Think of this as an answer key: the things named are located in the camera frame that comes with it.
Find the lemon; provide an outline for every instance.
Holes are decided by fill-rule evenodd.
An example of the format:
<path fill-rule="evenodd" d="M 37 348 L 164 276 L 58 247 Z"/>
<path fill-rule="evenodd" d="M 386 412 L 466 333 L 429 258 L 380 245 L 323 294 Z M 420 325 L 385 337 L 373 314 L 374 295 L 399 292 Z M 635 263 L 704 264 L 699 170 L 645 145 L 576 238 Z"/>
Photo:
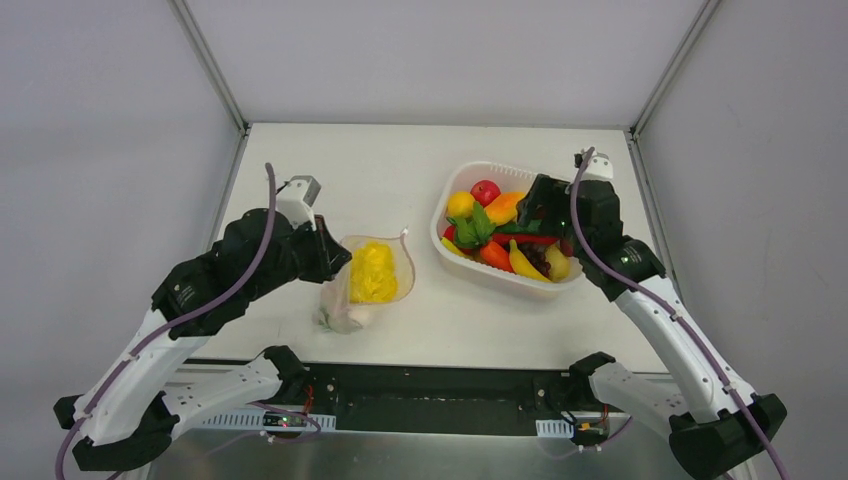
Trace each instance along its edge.
<path fill-rule="evenodd" d="M 448 199 L 448 216 L 468 218 L 474 209 L 474 196 L 468 192 L 456 192 Z"/>

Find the tabletop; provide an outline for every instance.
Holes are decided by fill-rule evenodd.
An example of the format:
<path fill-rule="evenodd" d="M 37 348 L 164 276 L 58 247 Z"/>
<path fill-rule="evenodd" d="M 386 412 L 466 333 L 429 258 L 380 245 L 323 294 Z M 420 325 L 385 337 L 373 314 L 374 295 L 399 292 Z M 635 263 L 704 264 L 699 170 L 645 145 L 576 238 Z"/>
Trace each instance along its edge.
<path fill-rule="evenodd" d="M 267 205 L 265 162 L 278 183 L 312 175 L 322 185 L 314 210 L 336 240 L 392 237 L 408 227 L 415 285 L 372 325 L 344 335 L 312 321 L 321 286 L 292 282 L 254 302 L 194 357 L 245 360 L 288 345 L 304 362 L 563 369 L 604 351 L 632 371 L 666 372 L 638 328 L 585 278 L 553 301 L 505 295 L 452 276 L 430 239 L 430 219 L 458 166 L 488 160 L 572 179 L 573 154 L 589 146 L 614 167 L 625 233 L 650 243 L 620 130 L 254 124 L 223 225 Z"/>

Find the clear plastic bag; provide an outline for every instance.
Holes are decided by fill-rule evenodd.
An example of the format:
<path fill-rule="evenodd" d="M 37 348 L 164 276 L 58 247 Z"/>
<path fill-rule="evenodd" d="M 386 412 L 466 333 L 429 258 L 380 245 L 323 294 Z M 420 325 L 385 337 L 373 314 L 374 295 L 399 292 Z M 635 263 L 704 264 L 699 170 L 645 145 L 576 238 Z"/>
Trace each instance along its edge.
<path fill-rule="evenodd" d="M 397 291 L 388 302 L 353 303 L 351 302 L 351 267 L 349 262 L 336 275 L 332 282 L 324 284 L 318 311 L 313 317 L 315 323 L 339 333 L 351 333 L 370 325 L 376 317 L 384 313 L 392 304 L 406 297 L 415 284 L 415 266 L 406 250 L 404 240 L 408 230 L 401 231 L 396 238 L 379 238 L 364 235 L 351 235 L 340 242 L 355 255 L 355 252 L 371 242 L 386 245 L 391 249 L 394 261 L 394 274 L 397 279 Z"/>

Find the apple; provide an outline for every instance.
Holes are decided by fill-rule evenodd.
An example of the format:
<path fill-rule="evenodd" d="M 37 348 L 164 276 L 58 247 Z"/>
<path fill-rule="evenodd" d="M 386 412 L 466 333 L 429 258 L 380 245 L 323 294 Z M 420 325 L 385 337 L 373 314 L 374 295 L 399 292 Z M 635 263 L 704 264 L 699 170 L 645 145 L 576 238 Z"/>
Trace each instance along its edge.
<path fill-rule="evenodd" d="M 492 203 L 500 194 L 501 189 L 491 180 L 480 180 L 471 187 L 471 196 L 484 207 Z"/>

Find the white basket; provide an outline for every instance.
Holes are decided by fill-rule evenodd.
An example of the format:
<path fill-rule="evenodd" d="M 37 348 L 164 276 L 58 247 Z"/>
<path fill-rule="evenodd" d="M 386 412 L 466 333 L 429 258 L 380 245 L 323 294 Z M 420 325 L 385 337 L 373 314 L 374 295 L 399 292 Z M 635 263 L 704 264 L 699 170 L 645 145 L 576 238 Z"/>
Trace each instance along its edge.
<path fill-rule="evenodd" d="M 442 233 L 448 227 L 445 219 L 445 209 L 448 198 L 459 191 L 469 191 L 480 180 L 491 180 L 498 184 L 502 192 L 527 192 L 533 185 L 536 174 L 528 170 L 509 167 L 493 162 L 467 163 L 453 172 L 448 179 L 436 213 L 430 223 L 430 238 L 433 245 L 441 254 L 441 261 L 452 274 L 470 282 L 502 290 L 506 293 L 529 296 L 533 298 L 553 299 L 560 293 L 571 288 L 575 280 L 582 277 L 583 270 L 575 258 L 569 258 L 571 271 L 564 280 L 557 283 L 545 283 L 514 273 L 498 270 L 497 268 L 477 263 L 451 253 L 442 245 Z"/>

